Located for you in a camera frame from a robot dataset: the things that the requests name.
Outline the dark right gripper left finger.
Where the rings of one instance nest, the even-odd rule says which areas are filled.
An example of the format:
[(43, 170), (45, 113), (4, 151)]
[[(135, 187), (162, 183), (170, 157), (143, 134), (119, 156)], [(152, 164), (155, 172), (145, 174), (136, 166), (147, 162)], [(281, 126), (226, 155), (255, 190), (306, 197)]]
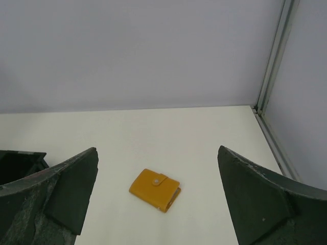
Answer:
[(64, 162), (1, 185), (1, 244), (74, 244), (98, 173), (89, 148)]

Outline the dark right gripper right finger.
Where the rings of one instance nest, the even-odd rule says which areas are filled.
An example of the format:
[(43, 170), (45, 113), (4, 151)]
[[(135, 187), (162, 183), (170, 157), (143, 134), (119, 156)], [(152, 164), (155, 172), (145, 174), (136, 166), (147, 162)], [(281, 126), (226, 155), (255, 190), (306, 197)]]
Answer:
[(224, 146), (218, 167), (239, 244), (326, 244), (326, 191)]

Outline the yellow leather card holder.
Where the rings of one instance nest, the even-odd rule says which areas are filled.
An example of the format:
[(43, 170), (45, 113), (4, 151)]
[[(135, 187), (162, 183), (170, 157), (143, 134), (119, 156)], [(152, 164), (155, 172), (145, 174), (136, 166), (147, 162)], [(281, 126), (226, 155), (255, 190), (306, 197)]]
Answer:
[(166, 213), (180, 194), (181, 188), (178, 181), (145, 168), (133, 181), (129, 192)]

